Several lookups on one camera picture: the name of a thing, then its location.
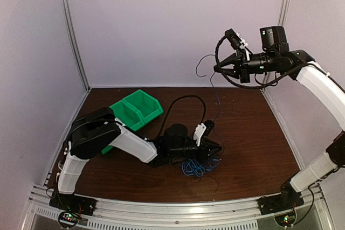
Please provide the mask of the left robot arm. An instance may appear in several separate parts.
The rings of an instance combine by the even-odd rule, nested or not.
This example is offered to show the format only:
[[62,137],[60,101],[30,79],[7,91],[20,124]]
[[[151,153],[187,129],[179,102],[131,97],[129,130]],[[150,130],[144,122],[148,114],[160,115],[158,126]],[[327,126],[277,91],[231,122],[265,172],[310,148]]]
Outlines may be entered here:
[[78,200],[72,195],[76,183],[86,163],[106,147],[118,148],[154,168],[179,159],[209,161],[222,150],[207,137],[211,124],[210,120],[198,124],[189,136],[185,125],[175,123],[151,140],[131,130],[108,107],[74,120],[65,139],[65,160],[57,176],[57,203],[67,211],[76,208]]

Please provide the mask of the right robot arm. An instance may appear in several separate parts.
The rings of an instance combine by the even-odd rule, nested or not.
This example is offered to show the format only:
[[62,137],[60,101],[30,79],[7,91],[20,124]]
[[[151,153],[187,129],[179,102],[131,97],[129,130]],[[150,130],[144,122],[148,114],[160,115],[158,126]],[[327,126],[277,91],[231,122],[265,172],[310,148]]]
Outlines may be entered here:
[[[263,51],[254,54],[239,33],[233,29],[225,31],[215,48],[216,64],[213,70],[232,85],[243,89],[247,88],[252,74],[279,73],[279,77],[257,84],[255,89],[264,89],[288,76],[309,90],[344,130],[344,89],[307,52],[289,49],[283,26],[261,28],[260,36]],[[288,209],[302,191],[342,167],[344,132],[316,160],[281,186],[277,205]]]

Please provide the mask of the right green plastic bin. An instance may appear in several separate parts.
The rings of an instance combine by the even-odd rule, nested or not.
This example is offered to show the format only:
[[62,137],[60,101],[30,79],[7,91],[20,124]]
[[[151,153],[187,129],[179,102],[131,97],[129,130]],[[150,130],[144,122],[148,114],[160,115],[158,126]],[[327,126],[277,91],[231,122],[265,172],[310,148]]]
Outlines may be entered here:
[[145,124],[163,114],[159,101],[141,89],[124,97],[123,100],[139,112]]

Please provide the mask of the green plastic bin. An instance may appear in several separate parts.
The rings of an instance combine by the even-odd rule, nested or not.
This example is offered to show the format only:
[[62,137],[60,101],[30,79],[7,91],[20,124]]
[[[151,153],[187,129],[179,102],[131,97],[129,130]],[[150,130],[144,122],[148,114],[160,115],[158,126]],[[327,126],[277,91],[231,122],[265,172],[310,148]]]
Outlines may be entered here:
[[144,127],[145,123],[141,113],[132,104],[125,100],[120,100],[109,107],[113,111],[115,117],[131,128],[131,130],[138,131]]
[[163,114],[159,101],[141,89],[124,97],[123,100],[139,112],[145,124]]
[[113,146],[108,145],[108,146],[106,146],[106,147],[101,151],[101,153],[102,153],[103,155],[106,155],[106,154],[108,154],[112,149],[113,149]]

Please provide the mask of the middle green plastic bin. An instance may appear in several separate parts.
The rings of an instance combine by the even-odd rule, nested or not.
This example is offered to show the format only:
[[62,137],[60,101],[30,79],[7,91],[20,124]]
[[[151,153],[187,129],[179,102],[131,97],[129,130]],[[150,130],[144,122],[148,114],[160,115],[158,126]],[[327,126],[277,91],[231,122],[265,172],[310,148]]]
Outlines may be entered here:
[[144,127],[145,123],[141,113],[132,104],[125,100],[120,100],[109,107],[113,111],[115,117],[131,128],[131,130],[138,131]]

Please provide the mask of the right circuit board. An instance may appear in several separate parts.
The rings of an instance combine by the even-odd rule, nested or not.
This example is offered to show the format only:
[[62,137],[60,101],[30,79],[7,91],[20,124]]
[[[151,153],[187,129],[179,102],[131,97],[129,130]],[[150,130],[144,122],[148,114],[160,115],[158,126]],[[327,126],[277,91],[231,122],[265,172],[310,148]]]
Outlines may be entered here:
[[277,214],[274,216],[276,224],[280,227],[289,227],[296,221],[296,213],[289,212],[283,214]]

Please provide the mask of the circuit board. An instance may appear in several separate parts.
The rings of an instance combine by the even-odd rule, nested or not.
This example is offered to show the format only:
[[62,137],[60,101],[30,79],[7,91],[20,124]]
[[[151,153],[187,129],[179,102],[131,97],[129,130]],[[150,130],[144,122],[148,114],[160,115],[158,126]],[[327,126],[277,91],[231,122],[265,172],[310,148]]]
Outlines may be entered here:
[[63,228],[71,228],[78,224],[79,219],[72,213],[63,211],[58,215],[58,223]]
[[276,224],[280,227],[289,227],[296,221],[296,213],[289,212],[283,214],[277,214],[274,216]]

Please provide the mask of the left green plastic bin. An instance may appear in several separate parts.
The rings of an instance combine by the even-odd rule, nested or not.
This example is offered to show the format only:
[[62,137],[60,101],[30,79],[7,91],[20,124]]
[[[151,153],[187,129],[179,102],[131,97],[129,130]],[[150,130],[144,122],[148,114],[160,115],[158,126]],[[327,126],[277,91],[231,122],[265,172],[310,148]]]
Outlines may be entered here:
[[102,153],[103,155],[106,155],[106,154],[108,154],[112,149],[113,149],[113,146],[108,145],[108,146],[106,146],[106,147],[101,151],[101,153]]

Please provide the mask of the left circuit board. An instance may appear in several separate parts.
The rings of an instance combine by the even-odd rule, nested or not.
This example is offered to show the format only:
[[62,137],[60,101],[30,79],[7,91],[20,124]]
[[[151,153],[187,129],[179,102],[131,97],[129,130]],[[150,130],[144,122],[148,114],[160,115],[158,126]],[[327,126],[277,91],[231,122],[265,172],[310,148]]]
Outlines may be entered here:
[[78,224],[79,219],[72,213],[63,211],[58,215],[58,223],[63,228],[71,228]]

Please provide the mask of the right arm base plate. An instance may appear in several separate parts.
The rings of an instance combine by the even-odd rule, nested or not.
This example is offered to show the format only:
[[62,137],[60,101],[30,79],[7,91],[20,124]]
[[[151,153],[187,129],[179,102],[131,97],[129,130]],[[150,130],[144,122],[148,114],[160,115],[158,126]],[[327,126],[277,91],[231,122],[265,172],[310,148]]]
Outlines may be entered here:
[[300,197],[293,198],[292,200],[284,200],[280,194],[277,194],[273,196],[263,196],[257,200],[257,203],[261,215],[267,215],[285,210],[292,210],[294,205],[303,205],[304,200]]

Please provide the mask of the front aluminium rail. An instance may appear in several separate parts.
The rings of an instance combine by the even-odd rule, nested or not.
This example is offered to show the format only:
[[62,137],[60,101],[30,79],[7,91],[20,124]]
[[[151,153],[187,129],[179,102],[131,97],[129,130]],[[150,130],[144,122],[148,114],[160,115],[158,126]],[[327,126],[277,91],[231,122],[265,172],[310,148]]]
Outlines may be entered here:
[[[312,188],[314,203],[296,226],[285,228],[276,214],[263,215],[259,197],[198,203],[140,203],[93,198],[93,215],[82,215],[72,229],[335,229],[319,186]],[[49,205],[46,186],[34,185],[19,229],[63,229],[58,224],[62,210]]]

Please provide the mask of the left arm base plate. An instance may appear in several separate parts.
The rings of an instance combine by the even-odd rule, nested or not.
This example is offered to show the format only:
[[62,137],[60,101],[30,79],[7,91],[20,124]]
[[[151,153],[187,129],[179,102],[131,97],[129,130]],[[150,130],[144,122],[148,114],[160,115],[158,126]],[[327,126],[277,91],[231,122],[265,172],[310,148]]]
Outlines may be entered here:
[[92,216],[96,207],[96,200],[74,194],[54,193],[49,205],[75,214]]

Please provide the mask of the left aluminium frame post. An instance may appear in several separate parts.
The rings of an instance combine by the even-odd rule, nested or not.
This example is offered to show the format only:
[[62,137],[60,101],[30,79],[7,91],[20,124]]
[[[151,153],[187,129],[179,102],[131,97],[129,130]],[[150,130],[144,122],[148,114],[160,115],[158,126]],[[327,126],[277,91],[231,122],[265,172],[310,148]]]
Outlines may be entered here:
[[78,74],[80,76],[83,89],[85,92],[88,93],[91,90],[91,87],[89,85],[84,64],[81,59],[80,50],[79,50],[79,46],[78,46],[78,42],[76,38],[76,33],[73,26],[73,19],[72,19],[69,0],[61,0],[61,4],[62,4],[63,13],[64,13],[64,19],[65,19],[66,28],[67,28],[67,35],[70,42],[73,58],[77,67]]

